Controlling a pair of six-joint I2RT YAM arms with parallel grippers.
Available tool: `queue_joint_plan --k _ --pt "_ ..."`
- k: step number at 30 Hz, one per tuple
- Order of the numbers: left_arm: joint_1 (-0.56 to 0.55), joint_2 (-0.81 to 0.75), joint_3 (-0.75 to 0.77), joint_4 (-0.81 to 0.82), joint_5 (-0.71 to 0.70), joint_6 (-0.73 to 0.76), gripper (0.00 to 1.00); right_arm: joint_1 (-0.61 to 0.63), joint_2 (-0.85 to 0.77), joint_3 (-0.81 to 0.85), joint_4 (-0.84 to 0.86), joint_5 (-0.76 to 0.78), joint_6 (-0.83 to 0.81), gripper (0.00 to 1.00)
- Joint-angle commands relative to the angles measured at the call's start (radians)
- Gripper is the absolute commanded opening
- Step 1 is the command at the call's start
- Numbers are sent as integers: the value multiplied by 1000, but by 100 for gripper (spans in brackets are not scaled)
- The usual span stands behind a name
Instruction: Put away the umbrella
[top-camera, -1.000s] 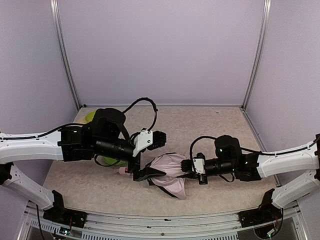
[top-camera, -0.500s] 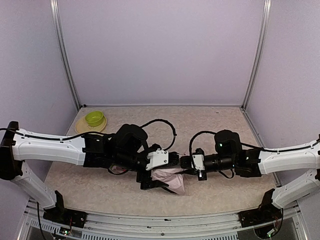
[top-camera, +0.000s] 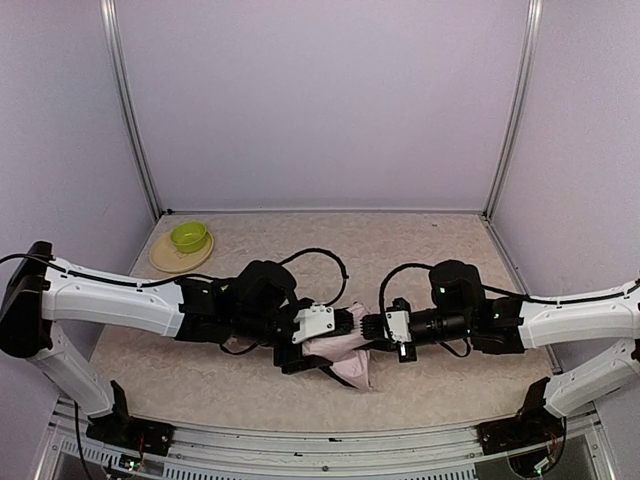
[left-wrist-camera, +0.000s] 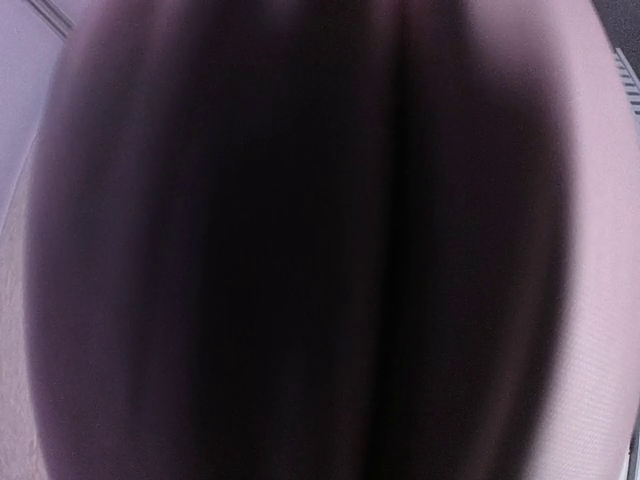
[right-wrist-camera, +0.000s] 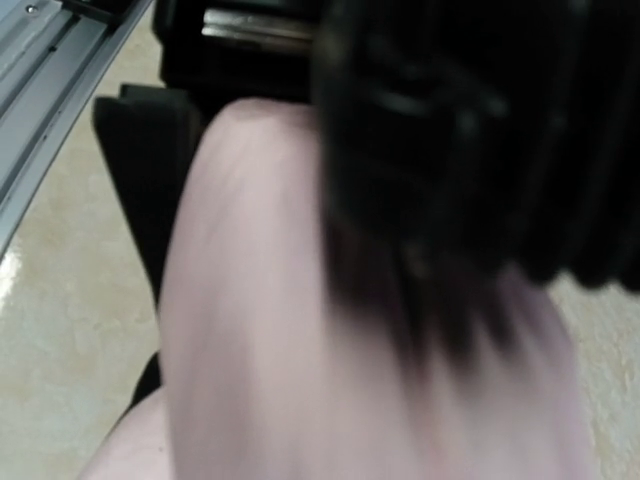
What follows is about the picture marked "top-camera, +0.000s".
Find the pink and black umbrella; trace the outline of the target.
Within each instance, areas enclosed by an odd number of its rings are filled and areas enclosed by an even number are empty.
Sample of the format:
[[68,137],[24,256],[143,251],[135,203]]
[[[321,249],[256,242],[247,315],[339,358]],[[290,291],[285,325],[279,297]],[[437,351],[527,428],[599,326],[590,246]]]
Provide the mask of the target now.
[[[308,301],[301,309],[309,308],[312,304],[318,303]],[[361,334],[360,323],[362,318],[370,313],[370,310],[359,302],[346,308],[335,309],[348,309],[354,315],[354,329],[347,335],[315,338],[299,345],[302,345],[305,356],[317,355],[330,361],[328,368],[314,370],[323,372],[347,388],[368,391],[371,389],[369,379],[370,353],[367,349],[368,341]],[[223,342],[221,350],[227,354],[239,356],[248,354],[257,348],[269,348],[273,354],[273,348],[276,345],[293,344],[291,341],[293,329],[293,321],[286,327],[278,326],[275,328],[273,338],[240,330],[232,333],[230,338]]]

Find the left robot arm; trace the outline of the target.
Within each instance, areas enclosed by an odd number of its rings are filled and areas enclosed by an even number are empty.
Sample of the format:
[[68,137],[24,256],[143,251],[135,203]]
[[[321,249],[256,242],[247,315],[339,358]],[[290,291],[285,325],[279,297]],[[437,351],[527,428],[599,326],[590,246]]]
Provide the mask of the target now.
[[151,332],[183,342],[298,347],[337,328],[330,306],[303,305],[282,265],[253,261],[236,277],[186,274],[159,281],[85,269],[56,258],[47,242],[15,255],[20,265],[1,303],[1,350],[34,363],[92,421],[126,423],[126,400],[66,337],[75,320]]

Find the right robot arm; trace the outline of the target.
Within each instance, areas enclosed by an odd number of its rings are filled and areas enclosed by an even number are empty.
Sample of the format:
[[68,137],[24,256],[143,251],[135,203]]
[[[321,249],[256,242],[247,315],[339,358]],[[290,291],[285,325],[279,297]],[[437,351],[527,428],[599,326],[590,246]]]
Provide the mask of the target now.
[[416,359],[421,345],[462,340],[484,354],[521,354],[566,342],[612,339],[614,345],[574,369],[532,384],[520,413],[562,418],[639,377],[639,284],[582,295],[531,297],[482,283],[459,260],[428,267],[433,305],[414,310],[402,298],[361,321],[370,346]]

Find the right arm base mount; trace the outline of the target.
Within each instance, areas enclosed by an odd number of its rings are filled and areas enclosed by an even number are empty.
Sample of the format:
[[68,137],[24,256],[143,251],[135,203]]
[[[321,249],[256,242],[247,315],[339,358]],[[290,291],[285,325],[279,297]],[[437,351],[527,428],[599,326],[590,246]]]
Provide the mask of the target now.
[[551,416],[549,419],[522,420],[516,417],[483,422],[476,427],[484,455],[517,450],[561,437],[564,421]]

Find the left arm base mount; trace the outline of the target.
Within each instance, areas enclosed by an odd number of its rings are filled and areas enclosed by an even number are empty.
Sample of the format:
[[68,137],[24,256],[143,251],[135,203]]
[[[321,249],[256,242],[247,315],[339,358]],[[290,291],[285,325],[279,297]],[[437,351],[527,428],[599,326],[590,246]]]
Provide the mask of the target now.
[[86,431],[88,438],[104,444],[163,457],[168,455],[174,433],[171,424],[137,417],[128,423],[91,420]]

